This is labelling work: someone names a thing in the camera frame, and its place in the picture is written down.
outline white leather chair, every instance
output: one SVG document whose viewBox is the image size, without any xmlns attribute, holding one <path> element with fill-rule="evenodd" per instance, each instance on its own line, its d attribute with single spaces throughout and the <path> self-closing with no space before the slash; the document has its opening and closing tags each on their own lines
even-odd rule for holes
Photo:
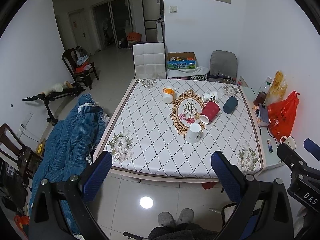
<svg viewBox="0 0 320 240">
<path fill-rule="evenodd" d="M 164 43 L 144 43 L 133 46 L 135 78 L 166 78 Z"/>
</svg>

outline gray slipper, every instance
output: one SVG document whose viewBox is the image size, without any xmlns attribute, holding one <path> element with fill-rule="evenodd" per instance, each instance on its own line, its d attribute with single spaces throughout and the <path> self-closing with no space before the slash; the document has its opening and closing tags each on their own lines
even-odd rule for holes
<svg viewBox="0 0 320 240">
<path fill-rule="evenodd" d="M 180 225 L 183 223 L 191 223 L 193 221 L 195 214 L 192 209 L 185 208 L 181 211 L 179 218 L 176 221 L 176 225 Z"/>
<path fill-rule="evenodd" d="M 172 227 L 176 226 L 172 215 L 169 212 L 162 212 L 158 215 L 158 223 L 161 227 Z"/>
</svg>

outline fabric bag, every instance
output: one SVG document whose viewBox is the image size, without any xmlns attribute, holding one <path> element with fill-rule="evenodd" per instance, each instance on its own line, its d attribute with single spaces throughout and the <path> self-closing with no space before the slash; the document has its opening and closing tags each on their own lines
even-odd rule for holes
<svg viewBox="0 0 320 240">
<path fill-rule="evenodd" d="M 280 141 L 282 136 L 290 136 L 296 118 L 299 93 L 292 91 L 286 100 L 268 106 L 269 130 Z"/>
</svg>

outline ornate oval frame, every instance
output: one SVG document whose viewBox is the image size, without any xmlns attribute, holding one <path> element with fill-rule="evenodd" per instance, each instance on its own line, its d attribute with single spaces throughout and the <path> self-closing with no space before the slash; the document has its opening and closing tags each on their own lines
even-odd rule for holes
<svg viewBox="0 0 320 240">
<path fill-rule="evenodd" d="M 199 103 L 201 106 L 201 109 L 205 107 L 205 103 L 203 103 L 202 98 L 194 92 L 192 89 L 182 93 L 174 102 L 172 106 L 172 113 L 171 113 L 171 119 L 173 120 L 173 125 L 176 127 L 176 130 L 178 130 L 178 134 L 182 135 L 183 137 L 186 135 L 188 131 L 188 127 L 185 126 L 183 123 L 181 123 L 179 117 L 178 117 L 178 109 L 179 105 L 182 102 L 182 100 L 192 98 L 195 101 Z M 201 130 L 205 128 L 205 124 L 202 122 L 199 122 L 199 125 L 201 126 Z"/>
</svg>

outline screw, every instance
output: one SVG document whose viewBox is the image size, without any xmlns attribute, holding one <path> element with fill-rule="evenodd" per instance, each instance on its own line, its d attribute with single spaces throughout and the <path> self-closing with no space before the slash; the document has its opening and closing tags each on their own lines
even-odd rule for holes
<svg viewBox="0 0 320 240">
<path fill-rule="evenodd" d="M 253 180 L 254 180 L 254 178 L 253 178 L 252 175 L 247 175 L 247 176 L 245 176 L 245 178 L 246 178 L 248 181 L 253 181 Z"/>
<path fill-rule="evenodd" d="M 276 183 L 278 183 L 279 185 L 281 185 L 283 183 L 282 179 L 276 179 Z"/>
<path fill-rule="evenodd" d="M 41 185 L 45 185 L 45 184 L 47 184 L 47 183 L 48 183 L 48 180 L 47 180 L 47 179 L 41 180 Z"/>
<path fill-rule="evenodd" d="M 76 181 L 78 179 L 78 175 L 71 175 L 70 180 Z"/>
</svg>

